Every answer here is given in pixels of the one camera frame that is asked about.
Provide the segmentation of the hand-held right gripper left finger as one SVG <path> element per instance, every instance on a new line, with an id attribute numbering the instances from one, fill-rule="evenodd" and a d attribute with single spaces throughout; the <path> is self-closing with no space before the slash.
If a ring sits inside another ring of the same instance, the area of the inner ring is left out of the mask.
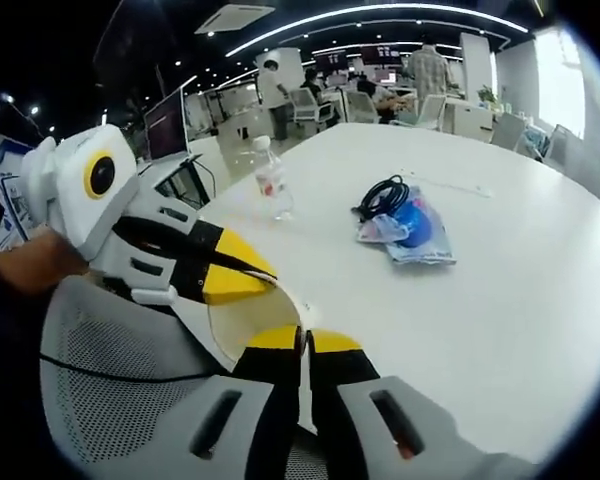
<path id="1" fill-rule="evenodd" d="M 302 328 L 252 337 L 229 376 L 186 399 L 172 427 L 174 479 L 282 479 L 299 419 Z"/>

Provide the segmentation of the person's left hand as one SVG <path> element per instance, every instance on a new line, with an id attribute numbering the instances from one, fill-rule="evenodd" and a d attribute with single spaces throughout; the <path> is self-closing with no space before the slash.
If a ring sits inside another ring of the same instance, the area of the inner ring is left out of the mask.
<path id="1" fill-rule="evenodd" d="M 27 242 L 23 247 L 26 280 L 29 291 L 42 291 L 64 278 L 83 275 L 88 263 L 61 235 L 49 230 Z"/>

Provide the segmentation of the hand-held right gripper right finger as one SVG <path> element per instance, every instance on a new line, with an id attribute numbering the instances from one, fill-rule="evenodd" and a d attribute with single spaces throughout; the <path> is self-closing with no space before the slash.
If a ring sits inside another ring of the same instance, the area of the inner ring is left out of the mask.
<path id="1" fill-rule="evenodd" d="M 332 479 L 468 479 L 479 450 L 452 416 L 396 376 L 379 375 L 361 345 L 307 334 L 312 421 Z"/>

